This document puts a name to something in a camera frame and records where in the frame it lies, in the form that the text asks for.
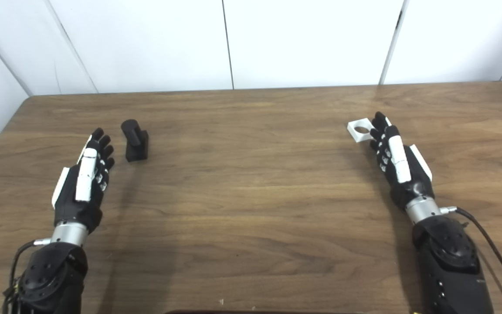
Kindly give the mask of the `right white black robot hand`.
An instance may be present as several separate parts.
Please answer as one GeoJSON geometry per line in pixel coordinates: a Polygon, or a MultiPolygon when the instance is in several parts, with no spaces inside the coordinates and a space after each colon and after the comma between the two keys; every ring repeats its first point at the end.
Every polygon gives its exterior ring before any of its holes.
{"type": "Polygon", "coordinates": [[[416,198],[435,198],[431,177],[422,165],[420,154],[403,143],[396,125],[388,117],[376,112],[371,120],[370,147],[376,162],[390,186],[390,198],[400,209],[416,198]]]}

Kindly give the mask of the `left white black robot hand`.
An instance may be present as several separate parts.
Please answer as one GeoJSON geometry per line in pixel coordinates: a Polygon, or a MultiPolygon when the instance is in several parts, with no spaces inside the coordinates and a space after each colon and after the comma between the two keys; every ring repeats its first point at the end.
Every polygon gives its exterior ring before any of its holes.
{"type": "Polygon", "coordinates": [[[51,198],[55,226],[80,223],[92,233],[100,225],[100,207],[114,166],[113,151],[110,136],[98,127],[89,135],[77,162],[62,169],[51,198]]]}

